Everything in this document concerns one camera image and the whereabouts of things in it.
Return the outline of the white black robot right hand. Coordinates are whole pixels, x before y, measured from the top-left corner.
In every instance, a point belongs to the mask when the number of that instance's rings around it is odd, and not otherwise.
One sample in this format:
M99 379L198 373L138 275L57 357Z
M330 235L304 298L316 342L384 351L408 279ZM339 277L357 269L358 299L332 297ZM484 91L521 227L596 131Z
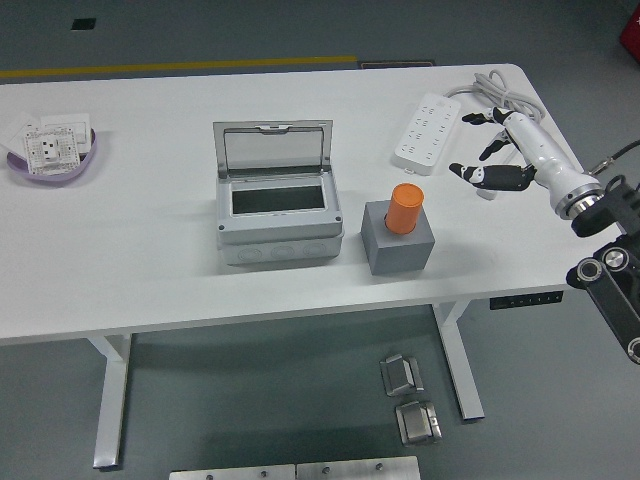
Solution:
M504 127L479 156L487 160L503 146L512 144L525 165L449 165L449 170L476 188L493 191L524 191L535 182L549 192L550 206L562 219L573 219L604 195L600 182L575 168L558 143L538 123L523 113L491 108L471 113L462 120L472 125L496 123Z

